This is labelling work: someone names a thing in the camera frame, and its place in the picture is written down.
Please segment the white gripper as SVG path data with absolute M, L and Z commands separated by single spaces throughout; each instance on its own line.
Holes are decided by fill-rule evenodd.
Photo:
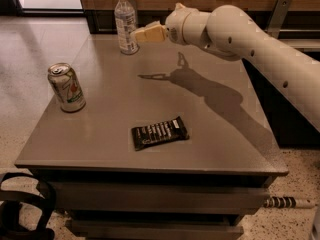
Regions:
M 133 39 L 137 43 L 163 42 L 166 39 L 166 30 L 169 39 L 180 45 L 196 45 L 195 28 L 187 25 L 187 19 L 199 12 L 196 8 L 184 6 L 182 3 L 175 5 L 174 11 L 166 18 L 165 27 L 160 21 L 154 21 L 145 27 L 133 32 Z

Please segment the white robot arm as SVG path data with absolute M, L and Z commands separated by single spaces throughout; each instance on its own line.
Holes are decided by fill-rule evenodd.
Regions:
M 131 38 L 137 43 L 168 39 L 228 61 L 245 59 L 320 130 L 320 62 L 268 35 L 236 6 L 209 13 L 178 3 L 164 23 L 138 28 Z

